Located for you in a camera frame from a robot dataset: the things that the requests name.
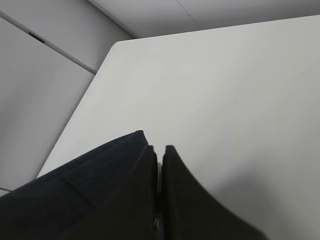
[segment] white surface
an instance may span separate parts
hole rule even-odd
[[[89,1],[140,38],[320,14],[319,0]]]
[[[320,16],[117,43],[40,175],[143,129],[271,240],[320,239]]]
[[[0,197],[6,195],[8,192],[0,189]]]
[[[93,75],[0,18],[0,188],[34,179]]]
[[[115,42],[132,39],[87,0],[1,0],[0,11],[96,71]]]

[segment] dark pants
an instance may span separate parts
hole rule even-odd
[[[143,131],[117,138],[1,197],[0,237],[151,240],[163,209],[168,240],[265,239],[215,201],[173,147],[164,156],[161,196],[158,175]]]

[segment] white table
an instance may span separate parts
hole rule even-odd
[[[272,240],[320,239],[320,16],[117,43],[40,175],[143,129]]]

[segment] dark blue fabric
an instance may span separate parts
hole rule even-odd
[[[1,197],[1,239],[58,239],[61,232],[108,201],[147,145],[143,131],[136,131]]]

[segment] table surface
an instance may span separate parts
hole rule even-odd
[[[118,42],[40,175],[144,130],[270,239],[320,238],[320,16]]]

